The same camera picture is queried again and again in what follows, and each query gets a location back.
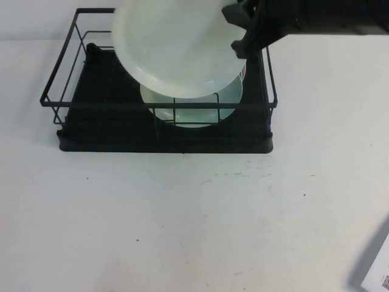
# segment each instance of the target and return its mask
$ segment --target black dish rack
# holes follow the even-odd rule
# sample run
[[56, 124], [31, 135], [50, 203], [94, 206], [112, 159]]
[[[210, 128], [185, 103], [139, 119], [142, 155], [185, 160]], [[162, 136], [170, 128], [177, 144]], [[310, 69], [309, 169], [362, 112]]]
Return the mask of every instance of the black dish rack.
[[[63, 151], [150, 153], [269, 153], [277, 93], [269, 48], [247, 60], [240, 103], [143, 103], [140, 85], [119, 63], [110, 42], [107, 16], [114, 9], [77, 9], [40, 102], [52, 108]], [[101, 17], [85, 22], [85, 16]], [[81, 31], [79, 22], [94, 26]], [[67, 61], [66, 55], [75, 58]], [[274, 100], [269, 101], [265, 62]], [[228, 118], [203, 128], [177, 127], [160, 120], [156, 109], [235, 109]]]

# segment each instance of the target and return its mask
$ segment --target white backdrop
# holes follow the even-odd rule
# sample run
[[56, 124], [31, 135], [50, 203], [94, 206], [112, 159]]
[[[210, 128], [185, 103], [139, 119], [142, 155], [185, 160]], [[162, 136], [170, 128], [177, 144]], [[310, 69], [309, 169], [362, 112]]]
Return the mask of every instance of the white backdrop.
[[117, 7], [121, 0], [0, 0], [0, 40], [62, 39], [79, 7]]

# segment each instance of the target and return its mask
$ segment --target plate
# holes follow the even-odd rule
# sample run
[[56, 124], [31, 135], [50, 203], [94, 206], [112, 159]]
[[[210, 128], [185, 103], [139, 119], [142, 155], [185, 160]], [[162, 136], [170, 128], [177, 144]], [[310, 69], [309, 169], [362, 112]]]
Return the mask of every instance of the plate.
[[[218, 92], [219, 103], [239, 103], [242, 98], [243, 85], [240, 76], [234, 79], [227, 87]], [[140, 94], [145, 103], [217, 103], [218, 98], [216, 94], [200, 97], [197, 99], [174, 99], [170, 96], [164, 96], [147, 87], [140, 86]], [[234, 109], [221, 109], [220, 118], [226, 119], [234, 112]], [[156, 116], [164, 121], [171, 122], [174, 120], [174, 111], [169, 108], [157, 108]], [[176, 109], [177, 123], [202, 123], [202, 124], [179, 124], [177, 127], [182, 128], [201, 128], [210, 126], [206, 123], [218, 122], [218, 110], [216, 109]]]
[[125, 0], [115, 11], [112, 41], [123, 67], [140, 84], [182, 99], [218, 92], [245, 60], [231, 48], [245, 30], [221, 9], [234, 0]]

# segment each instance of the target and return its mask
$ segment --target barcode label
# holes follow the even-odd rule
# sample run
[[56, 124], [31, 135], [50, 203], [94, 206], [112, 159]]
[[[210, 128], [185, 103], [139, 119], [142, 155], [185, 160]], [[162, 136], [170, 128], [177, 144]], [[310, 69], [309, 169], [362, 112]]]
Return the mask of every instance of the barcode label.
[[389, 290], [389, 276], [385, 278], [385, 281], [382, 283], [382, 286], [386, 289]]

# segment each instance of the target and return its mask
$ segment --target black drip tray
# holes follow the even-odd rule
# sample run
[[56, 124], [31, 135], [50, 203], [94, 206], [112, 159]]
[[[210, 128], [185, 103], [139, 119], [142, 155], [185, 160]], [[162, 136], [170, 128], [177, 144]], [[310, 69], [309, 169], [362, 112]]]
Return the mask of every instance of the black drip tray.
[[[247, 61], [241, 104], [268, 102], [263, 82], [263, 61]], [[64, 151], [152, 153], [268, 153], [272, 151], [269, 110], [238, 108], [226, 120], [205, 128], [179, 128], [157, 119], [142, 104], [136, 82], [119, 63], [113, 50], [94, 44], [87, 54], [72, 104], [58, 131]], [[109, 105], [96, 108], [93, 105]], [[127, 106], [115, 107], [115, 104]]]

